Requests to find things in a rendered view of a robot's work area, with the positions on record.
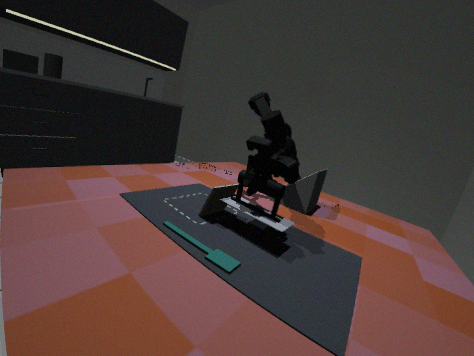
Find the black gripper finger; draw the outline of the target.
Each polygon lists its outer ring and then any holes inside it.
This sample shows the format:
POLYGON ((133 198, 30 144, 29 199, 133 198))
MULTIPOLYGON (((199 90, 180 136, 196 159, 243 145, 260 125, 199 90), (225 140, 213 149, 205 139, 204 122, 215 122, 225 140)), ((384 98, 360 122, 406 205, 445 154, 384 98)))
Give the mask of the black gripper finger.
POLYGON ((247 196, 251 196, 251 195, 255 194, 256 192, 258 192, 258 191, 253 190, 253 189, 251 189, 251 188, 248 187, 247 192, 246 192, 246 195, 247 195, 247 196))
POLYGON ((249 186, 262 172, 268 170, 270 170, 270 164, 268 160, 249 155, 243 186, 249 186))

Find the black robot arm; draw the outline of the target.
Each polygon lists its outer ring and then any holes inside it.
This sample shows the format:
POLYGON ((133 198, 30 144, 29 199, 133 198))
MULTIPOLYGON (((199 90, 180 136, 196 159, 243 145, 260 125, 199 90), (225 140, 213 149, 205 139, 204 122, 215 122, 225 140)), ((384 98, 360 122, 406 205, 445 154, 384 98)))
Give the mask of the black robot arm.
MULTIPOLYGON (((272 161, 277 162, 278 173, 274 177, 282 176, 284 181, 293 184, 301 180, 299 174, 300 162, 297 157, 297 150, 294 140, 292 139, 292 130, 288 124, 285 124, 281 110, 272 111, 270 108, 271 101, 268 93, 258 93, 248 101, 251 109, 261 117, 261 121, 265 128, 265 138, 276 144, 281 145, 287 152, 287 156, 282 152, 275 154, 272 161), (277 161, 278 160, 278 161, 277 161)), ((287 186, 286 185, 286 186, 287 186)))

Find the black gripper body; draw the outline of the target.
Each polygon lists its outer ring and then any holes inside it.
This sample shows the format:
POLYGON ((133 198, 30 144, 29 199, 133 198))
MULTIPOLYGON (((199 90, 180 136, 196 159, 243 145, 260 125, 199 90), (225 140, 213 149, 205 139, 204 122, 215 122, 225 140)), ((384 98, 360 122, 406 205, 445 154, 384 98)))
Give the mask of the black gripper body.
POLYGON ((264 137, 260 136, 251 136, 247 141, 247 147, 248 150, 253 151, 254 149, 258 149, 258 153, 255 154, 254 156, 263 158, 269 161, 270 164, 270 170, 262 172, 259 176, 265 177, 267 179, 273 180, 275 182, 278 182, 273 179, 272 175, 278 173, 278 167, 277 167, 277 162, 272 161, 272 157, 279 153, 282 152, 282 155, 287 156, 287 152, 279 144, 276 144, 264 137))

